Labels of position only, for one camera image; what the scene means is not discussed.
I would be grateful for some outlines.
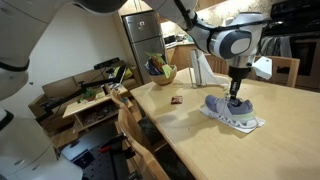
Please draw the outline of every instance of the refrigerator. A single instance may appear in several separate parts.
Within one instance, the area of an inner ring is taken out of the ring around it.
[[[166,57],[165,44],[157,13],[145,11],[121,16],[143,83],[151,82],[145,68],[146,52]]]

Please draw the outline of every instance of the white paper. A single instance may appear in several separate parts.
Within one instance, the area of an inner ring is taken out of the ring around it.
[[[264,79],[270,79],[272,76],[272,59],[262,56],[253,63],[252,68],[256,72],[257,76]]]
[[[225,77],[217,76],[212,72],[212,69],[202,51],[192,50],[190,52],[190,57],[196,85],[220,85],[224,88],[228,88],[230,84],[229,80]]]

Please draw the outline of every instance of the wall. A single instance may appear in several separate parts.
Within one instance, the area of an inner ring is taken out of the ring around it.
[[[73,5],[55,16],[30,56],[29,82],[0,106],[21,117],[34,117],[28,104],[41,86],[93,68],[114,57],[126,59],[112,17],[94,16]]]
[[[228,0],[197,13],[208,24],[220,26],[225,19],[235,17],[239,12],[261,12],[267,18],[270,14],[271,5],[280,1],[283,0]],[[185,33],[172,22],[162,23],[161,28],[165,36]]]

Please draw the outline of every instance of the white wall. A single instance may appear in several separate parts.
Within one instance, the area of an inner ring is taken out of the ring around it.
[[[111,16],[94,16],[73,5],[52,20],[30,56],[29,82],[0,102],[16,116],[34,117],[28,104],[43,94],[41,86],[93,68],[114,57],[127,59]]]

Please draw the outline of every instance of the sneaker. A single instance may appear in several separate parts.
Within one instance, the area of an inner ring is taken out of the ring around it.
[[[251,129],[258,126],[252,104],[249,100],[239,101],[238,106],[233,105],[233,101],[227,96],[217,98],[209,95],[206,97],[205,104],[210,110],[210,116],[219,119],[226,124],[234,127]]]

